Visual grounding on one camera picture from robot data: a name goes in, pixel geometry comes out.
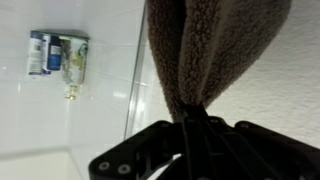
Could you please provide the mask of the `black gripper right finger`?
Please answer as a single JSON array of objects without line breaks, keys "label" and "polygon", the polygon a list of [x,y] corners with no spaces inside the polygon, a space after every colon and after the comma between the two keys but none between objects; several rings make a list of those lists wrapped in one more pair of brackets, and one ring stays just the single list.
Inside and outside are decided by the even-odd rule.
[{"label": "black gripper right finger", "polygon": [[209,134],[211,132],[210,118],[202,105],[194,107],[194,120],[194,126],[197,132],[203,134]]}]

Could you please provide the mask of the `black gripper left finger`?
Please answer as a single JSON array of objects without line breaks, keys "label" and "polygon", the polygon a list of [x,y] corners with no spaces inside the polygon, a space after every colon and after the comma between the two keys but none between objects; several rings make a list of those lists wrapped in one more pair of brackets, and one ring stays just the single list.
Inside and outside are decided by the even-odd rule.
[{"label": "black gripper left finger", "polygon": [[182,111],[182,126],[186,134],[191,134],[194,130],[195,119],[188,107],[184,107]]}]

